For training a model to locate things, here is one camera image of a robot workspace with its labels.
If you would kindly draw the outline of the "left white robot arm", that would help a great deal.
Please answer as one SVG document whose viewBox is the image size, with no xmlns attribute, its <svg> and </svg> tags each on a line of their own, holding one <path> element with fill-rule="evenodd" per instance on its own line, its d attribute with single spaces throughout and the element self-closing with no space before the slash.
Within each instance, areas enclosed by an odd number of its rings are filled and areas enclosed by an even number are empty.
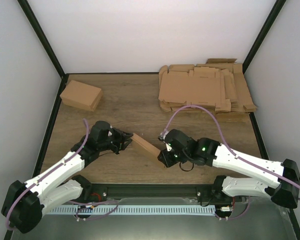
<svg viewBox="0 0 300 240">
<path fill-rule="evenodd" d="M 1 214 L 8 230 L 28 233 L 38 225 L 42 217 L 53 208 L 79 199 L 87 202 L 92 196 L 89 181 L 80 176 L 69 179 L 100 157 L 111 151 L 118 155 L 132 142 L 132 133 L 112 127 L 99 120 L 86 127 L 85 135 L 57 163 L 43 173 L 25 181 L 14 181 L 8 188 Z"/>
</svg>

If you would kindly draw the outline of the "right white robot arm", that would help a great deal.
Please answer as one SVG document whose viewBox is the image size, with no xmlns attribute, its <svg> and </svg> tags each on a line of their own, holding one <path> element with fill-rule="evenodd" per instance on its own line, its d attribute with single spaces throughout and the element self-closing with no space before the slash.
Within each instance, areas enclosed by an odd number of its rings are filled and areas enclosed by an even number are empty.
<svg viewBox="0 0 300 240">
<path fill-rule="evenodd" d="M 295 209 L 299 201 L 300 171 L 295 161 L 270 161 L 245 154 L 219 141 L 202 137 L 197 140 L 180 130 L 172 129 L 158 137 L 165 144 L 157 159 L 167 168 L 191 162 L 193 165 L 231 170 L 244 178 L 218 176 L 212 188 L 219 202 L 228 197 L 264 197 L 273 203 Z"/>
</svg>

